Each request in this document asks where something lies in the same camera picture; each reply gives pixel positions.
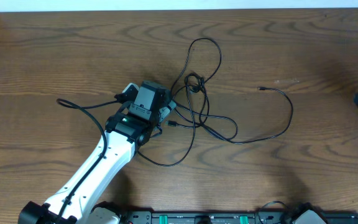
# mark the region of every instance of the wire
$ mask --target wire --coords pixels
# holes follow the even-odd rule
[[[157,137],[157,136],[160,136],[160,135],[162,135],[162,128],[161,128],[161,126],[160,125],[156,125],[156,128],[158,129],[158,130],[160,130],[158,133],[155,133],[155,134],[153,134],[152,136],[150,136],[150,138],[155,138],[155,137]]]
[[[92,121],[97,125],[98,129],[100,130],[100,133],[102,134],[102,138],[103,138],[103,150],[102,153],[99,155],[99,157],[97,158],[97,160],[92,164],[92,166],[86,171],[86,173],[84,174],[84,176],[77,182],[77,184],[73,187],[73,189],[71,190],[71,192],[67,195],[67,197],[65,198],[65,201],[63,202],[63,205],[59,211],[59,214],[57,215],[56,218],[56,224],[58,224],[60,222],[60,219],[63,216],[63,213],[66,209],[66,206],[70,203],[71,198],[73,197],[75,191],[77,190],[77,188],[84,182],[84,180],[87,178],[87,176],[89,176],[89,174],[92,172],[92,170],[98,165],[98,163],[100,162],[100,160],[104,157],[104,155],[106,154],[107,151],[107,138],[106,138],[106,134],[104,133],[104,129],[102,128],[102,126],[100,125],[100,123],[98,122],[98,120],[96,120],[96,118],[90,114],[89,112],[87,112],[84,108],[85,107],[81,107],[76,105],[75,103],[72,103],[68,100],[63,100],[63,99],[57,99],[56,102],[59,105],[68,107],[68,108],[73,108],[73,109],[78,109],[82,112],[84,112],[84,114],[86,114],[88,117],[90,117],[92,119]],[[110,104],[111,102],[108,103],[104,103],[102,104],[102,106]],[[95,106],[88,106],[87,108],[95,108],[95,107],[99,107],[100,105],[95,105]]]
[[[66,108],[71,108],[71,109],[77,109],[75,108],[74,106],[70,106],[69,104],[67,103],[62,103],[60,101],[57,102],[59,105],[61,106],[64,106]],[[101,107],[101,106],[106,106],[106,105],[110,105],[110,104],[113,104],[113,103],[118,103],[117,100],[114,100],[114,101],[110,101],[110,102],[105,102],[105,103],[101,103],[99,105],[93,105],[93,106],[82,106],[83,109],[93,109],[93,108],[98,108],[98,107]]]
[[[191,47],[193,46],[193,44],[199,40],[208,40],[210,42],[212,42],[216,48],[218,49],[219,51],[219,63],[218,63],[218,66],[216,67],[215,71],[212,73],[212,75],[210,75],[206,80],[204,80],[203,77],[200,77],[199,75],[197,75],[196,73],[191,73],[189,75],[187,75],[185,77],[185,85],[180,87],[175,93],[173,92],[173,89],[175,87],[175,85],[178,83],[179,79],[183,76],[184,72],[186,71],[187,69],[187,65],[188,65],[188,61],[189,61],[189,57],[190,57],[190,52],[191,52]],[[272,139],[272,138],[276,138],[280,135],[282,135],[283,133],[285,133],[287,131],[287,129],[290,127],[291,125],[291,121],[292,121],[292,116],[293,116],[293,105],[292,105],[292,102],[291,100],[289,99],[289,97],[281,90],[278,90],[278,89],[275,89],[275,88],[267,88],[267,87],[258,87],[258,90],[272,90],[272,91],[276,91],[280,94],[282,94],[289,102],[290,104],[290,107],[291,107],[291,113],[290,113],[290,117],[289,117],[289,120],[288,120],[288,124],[287,126],[285,127],[285,129],[281,132],[279,132],[278,134],[275,134],[273,136],[269,136],[269,137],[266,137],[266,138],[260,138],[260,139],[251,139],[251,140],[246,140],[246,141],[233,141],[233,139],[237,136],[238,134],[238,126],[237,126],[237,123],[227,117],[227,116],[218,116],[218,115],[210,115],[209,114],[209,99],[208,99],[208,95],[207,95],[207,91],[206,91],[206,87],[205,87],[205,83],[208,82],[208,80],[210,80],[215,74],[216,72],[219,70],[219,67],[221,66],[221,62],[222,62],[222,52],[221,52],[221,49],[218,45],[218,43],[215,42],[215,40],[213,39],[210,39],[210,38],[199,38],[199,39],[196,39],[194,40],[190,46],[189,46],[189,49],[187,51],[187,57],[186,57],[186,61],[185,61],[185,66],[183,67],[182,71],[180,72],[178,78],[173,82],[173,85],[171,86],[171,94],[172,94],[172,100],[177,104],[177,108],[181,108],[187,112],[189,112],[191,114],[191,120],[185,118],[178,110],[177,108],[175,108],[175,112],[177,113],[177,115],[179,115],[180,118],[182,118],[183,120],[185,120],[186,122],[189,122],[191,123],[192,125],[191,126],[188,126],[188,125],[184,125],[184,124],[178,124],[176,123],[175,121],[167,121],[168,123],[171,123],[173,125],[170,125],[170,126],[178,126],[178,127],[182,127],[182,128],[191,128],[193,129],[193,137],[191,139],[191,143],[190,143],[190,146],[186,152],[186,154],[176,163],[174,164],[161,164],[161,163],[158,163],[158,162],[155,162],[153,160],[151,160],[150,158],[146,157],[145,155],[143,155],[141,152],[138,151],[139,155],[142,156],[144,159],[148,160],[149,162],[155,164],[155,165],[158,165],[158,166],[163,166],[163,167],[171,167],[171,166],[175,166],[177,164],[179,164],[181,161],[183,161],[186,156],[189,154],[192,146],[193,146],[193,142],[194,142],[194,139],[195,139],[195,135],[196,135],[196,128],[199,128],[199,127],[202,127],[204,128],[204,130],[212,135],[212,137],[216,138],[216,139],[219,139],[219,140],[222,140],[222,141],[226,141],[226,142],[229,142],[229,143],[232,143],[232,144],[247,144],[247,143],[252,143],[252,142],[257,142],[257,141],[264,141],[264,140],[268,140],[268,139]],[[193,85],[193,84],[190,84],[190,81],[189,79],[195,79],[196,81],[196,85]],[[187,108],[186,106],[183,106],[181,104],[179,104],[177,101],[175,101],[175,97],[176,95],[182,90],[184,89],[186,90],[186,97],[187,97],[187,102],[188,102],[188,105],[189,107]],[[202,92],[202,94],[204,94],[204,102],[203,102],[203,105],[202,105],[202,108],[200,110],[200,112],[196,112],[196,111],[193,111],[191,109],[191,103],[190,103],[190,99],[189,99],[189,91],[193,92],[193,93],[198,93],[198,92]],[[198,115],[198,122],[195,121],[195,118],[194,118],[194,114]],[[213,128],[207,126],[205,124],[205,122],[207,121],[208,118],[217,118],[217,119],[225,119],[225,120],[228,120],[230,121],[236,128],[236,132],[233,134],[233,136],[227,138],[227,137],[224,137],[222,134],[220,134],[219,132],[217,132],[216,130],[214,130]]]
[[[259,222],[261,222],[261,224],[265,224],[265,223],[262,222],[262,220],[260,219],[259,212],[261,211],[261,209],[267,208],[267,207],[269,207],[269,206],[271,206],[271,205],[274,205],[274,204],[277,204],[277,203],[283,205],[283,207],[284,207],[285,209],[287,209],[287,210],[289,209],[288,206],[287,206],[284,202],[281,202],[281,201],[269,202],[269,203],[266,203],[264,206],[262,206],[262,208],[258,209],[258,212],[255,213],[255,219],[256,219],[256,217],[258,217]]]

